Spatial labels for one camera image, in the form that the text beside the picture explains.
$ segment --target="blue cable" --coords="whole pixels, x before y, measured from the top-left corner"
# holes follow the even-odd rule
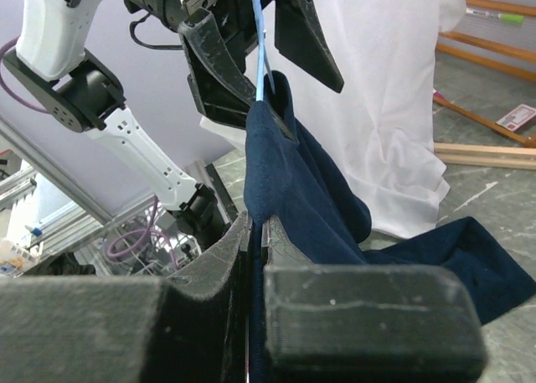
[[[259,43],[259,56],[257,58],[257,89],[256,100],[263,101],[265,95],[265,67],[268,71],[268,79],[270,80],[272,92],[276,92],[274,78],[271,74],[268,56],[266,55],[265,46],[265,19],[262,15],[262,4],[260,0],[251,0],[253,3],[253,12],[255,14],[255,25],[257,27],[257,39]]]

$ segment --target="white robot arm segment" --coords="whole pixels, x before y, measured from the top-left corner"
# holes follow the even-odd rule
[[[166,210],[180,210],[195,194],[196,181],[179,168],[136,122],[128,107],[106,118],[106,129],[92,129],[87,136],[109,148],[138,172]]]
[[[59,80],[84,59],[87,34],[102,0],[24,0],[17,56],[43,80]]]

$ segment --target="navy blue cloth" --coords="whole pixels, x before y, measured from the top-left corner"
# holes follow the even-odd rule
[[[366,204],[355,197],[336,164],[294,117],[286,77],[274,72],[276,96],[266,99],[296,136],[285,138],[268,105],[256,102],[246,122],[245,205],[258,236],[253,271],[254,306],[262,307],[260,234],[277,215],[291,242],[318,264],[424,264],[454,272],[471,294],[482,324],[491,322],[536,294],[536,282],[476,220],[456,220],[382,251],[361,251],[371,231]],[[254,348],[262,351],[262,315],[253,309]],[[251,360],[251,381],[261,381],[260,352]]]

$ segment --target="wooden stick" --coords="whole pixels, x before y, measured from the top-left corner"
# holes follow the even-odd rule
[[[534,138],[534,135],[526,137],[523,146],[526,148],[536,148],[536,138]]]
[[[512,158],[490,158],[475,155],[455,155],[455,154],[437,154],[437,157],[444,163],[456,165],[474,165],[478,167],[494,168],[515,168],[536,170],[536,161],[512,159]]]
[[[449,45],[437,44],[435,48],[440,52],[452,54],[453,56],[457,56],[458,58],[469,60],[473,63],[489,67],[490,69],[502,71],[503,73],[506,73],[508,75],[514,75],[521,79],[536,83],[536,73],[532,71],[519,69],[518,67],[511,65],[505,65],[504,63],[497,62],[496,60],[484,58],[478,54],[472,54],[470,52],[466,52],[465,50],[454,48]]]
[[[462,42],[463,44],[469,44],[478,48],[486,49],[491,52],[497,52],[498,54],[504,54],[506,56],[510,56],[511,58],[536,63],[536,52],[532,50],[520,49],[514,46],[500,44],[488,39],[473,37],[472,35],[457,32],[440,33],[440,36],[452,39],[453,41]]]
[[[440,98],[439,96],[434,96],[434,102],[449,108],[453,110],[454,112],[459,113],[460,115],[463,115],[465,117],[468,117],[472,121],[475,121],[477,123],[480,123],[481,125],[488,127],[495,132],[499,133],[500,135],[509,138],[510,140],[514,140],[515,142],[520,142],[521,144],[525,144],[527,138],[524,136],[520,136],[514,132],[510,132],[507,128],[499,126],[495,122],[490,121],[489,119],[486,119],[485,117],[479,116],[476,113],[470,112],[468,110],[465,110],[458,105],[454,105],[453,103],[444,100],[443,98]]]
[[[476,6],[477,8],[488,8],[490,10],[497,10],[498,12],[536,17],[535,6],[522,6],[520,4],[494,2],[492,0],[466,0],[466,3],[468,6]]]
[[[435,153],[456,154],[456,155],[503,155],[519,159],[536,160],[535,148],[520,147],[496,147],[479,146],[473,144],[455,144],[448,142],[437,142],[434,144]]]

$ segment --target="white wall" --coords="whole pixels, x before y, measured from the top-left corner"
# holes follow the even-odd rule
[[[0,0],[0,44],[20,33],[22,14],[23,0]],[[181,167],[200,158],[212,162],[227,153],[230,145],[199,127],[200,115],[186,81],[188,67],[183,53],[144,49],[130,40],[128,24],[139,17],[140,13],[130,15],[122,0],[105,0],[96,14],[87,48],[118,76],[128,106],[173,161]],[[156,19],[138,28],[144,40],[179,42],[178,36]],[[13,78],[8,78],[9,85],[30,98]],[[107,150],[63,128],[53,117],[23,108],[3,91],[0,117],[111,214],[149,195],[144,180]]]

